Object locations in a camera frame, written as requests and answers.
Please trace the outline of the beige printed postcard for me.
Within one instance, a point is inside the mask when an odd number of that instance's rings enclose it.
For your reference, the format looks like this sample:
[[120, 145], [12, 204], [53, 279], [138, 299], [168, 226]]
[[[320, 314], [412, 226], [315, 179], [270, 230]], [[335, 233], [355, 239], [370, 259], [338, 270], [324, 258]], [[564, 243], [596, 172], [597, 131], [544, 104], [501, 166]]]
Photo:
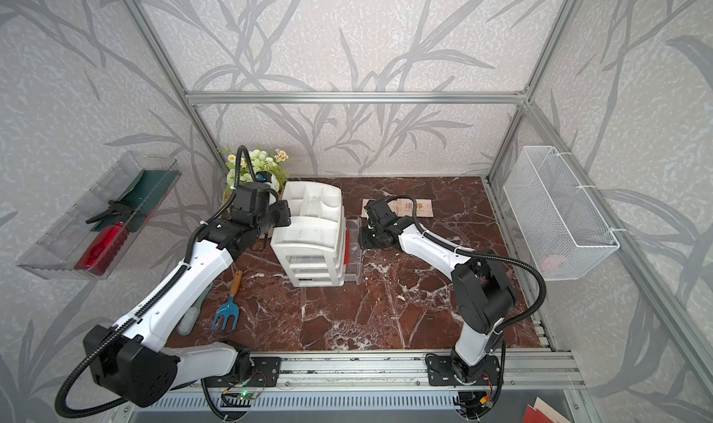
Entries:
[[387, 199], [369, 199], [363, 205], [362, 216], [373, 220], [385, 220], [397, 217]]
[[416, 202], [406, 198], [399, 198], [399, 200], [397, 200], [397, 209], [395, 212], [399, 217], [410, 217], [414, 209], [416, 210], [418, 218], [434, 217], [433, 202], [430, 199], [417, 199]]

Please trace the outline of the red printed postcard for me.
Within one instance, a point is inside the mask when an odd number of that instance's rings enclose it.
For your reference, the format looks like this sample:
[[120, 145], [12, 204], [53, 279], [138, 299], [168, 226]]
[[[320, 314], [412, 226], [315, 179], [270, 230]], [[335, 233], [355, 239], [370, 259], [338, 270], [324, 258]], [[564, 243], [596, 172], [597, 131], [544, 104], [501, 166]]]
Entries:
[[349, 263], [350, 263], [350, 242], [351, 242], [350, 231], [346, 230], [345, 231], [345, 259], [344, 259], [345, 266], [349, 265]]

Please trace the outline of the white plastic drawer organizer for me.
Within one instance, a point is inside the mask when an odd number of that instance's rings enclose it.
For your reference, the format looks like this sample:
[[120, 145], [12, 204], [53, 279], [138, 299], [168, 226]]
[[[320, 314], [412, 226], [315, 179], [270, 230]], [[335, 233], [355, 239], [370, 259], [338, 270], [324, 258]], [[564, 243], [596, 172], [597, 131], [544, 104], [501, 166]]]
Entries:
[[341, 287], [345, 283], [345, 209], [340, 188], [289, 181], [282, 199], [291, 224], [274, 230], [270, 244], [294, 287]]

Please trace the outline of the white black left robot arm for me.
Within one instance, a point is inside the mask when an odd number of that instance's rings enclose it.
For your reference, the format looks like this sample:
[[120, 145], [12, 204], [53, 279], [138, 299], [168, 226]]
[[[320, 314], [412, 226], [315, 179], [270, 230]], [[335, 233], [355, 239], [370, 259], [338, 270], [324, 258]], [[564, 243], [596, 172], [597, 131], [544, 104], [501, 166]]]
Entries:
[[291, 223], [287, 201], [266, 183], [238, 186], [226, 207], [189, 238], [185, 257], [147, 298], [106, 328], [95, 326], [84, 339], [85, 360], [72, 371], [56, 399], [68, 410], [71, 385], [85, 370], [120, 403], [150, 406], [178, 386], [213, 377], [243, 380], [249, 352], [237, 343], [215, 342], [185, 349], [166, 346], [189, 307], [217, 276], [271, 229]]

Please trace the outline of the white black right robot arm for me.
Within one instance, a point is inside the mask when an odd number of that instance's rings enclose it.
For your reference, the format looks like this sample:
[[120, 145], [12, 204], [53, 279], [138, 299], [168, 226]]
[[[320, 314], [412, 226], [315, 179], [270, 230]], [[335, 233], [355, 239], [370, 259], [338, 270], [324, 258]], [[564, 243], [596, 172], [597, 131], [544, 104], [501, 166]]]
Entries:
[[453, 375], [462, 384], [473, 384], [482, 376], [486, 358], [502, 342], [507, 315], [516, 297], [500, 261], [465, 256], [447, 248], [446, 241], [417, 224], [413, 217], [393, 212], [393, 198], [370, 200], [364, 207], [367, 224], [359, 230], [359, 244], [370, 248], [396, 248], [416, 257], [451, 281], [463, 326], [451, 350]]

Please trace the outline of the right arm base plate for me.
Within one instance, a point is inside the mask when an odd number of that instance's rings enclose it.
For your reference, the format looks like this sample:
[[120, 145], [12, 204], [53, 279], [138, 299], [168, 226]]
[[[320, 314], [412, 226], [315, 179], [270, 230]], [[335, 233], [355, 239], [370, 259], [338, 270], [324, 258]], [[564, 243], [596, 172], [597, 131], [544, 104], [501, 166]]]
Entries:
[[455, 356], [429, 352], [424, 357], [430, 386], [499, 386], [502, 368], [499, 358], [486, 354], [472, 367]]

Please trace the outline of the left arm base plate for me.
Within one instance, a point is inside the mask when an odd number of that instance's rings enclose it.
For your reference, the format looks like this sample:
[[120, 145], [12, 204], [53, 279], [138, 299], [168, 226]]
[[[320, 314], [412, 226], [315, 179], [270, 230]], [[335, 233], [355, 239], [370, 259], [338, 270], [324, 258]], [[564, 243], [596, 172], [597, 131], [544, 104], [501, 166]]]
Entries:
[[275, 388], [280, 376], [282, 359], [278, 356], [251, 358], [250, 369], [241, 374], [210, 377], [205, 382], [209, 388], [228, 386], [247, 388]]

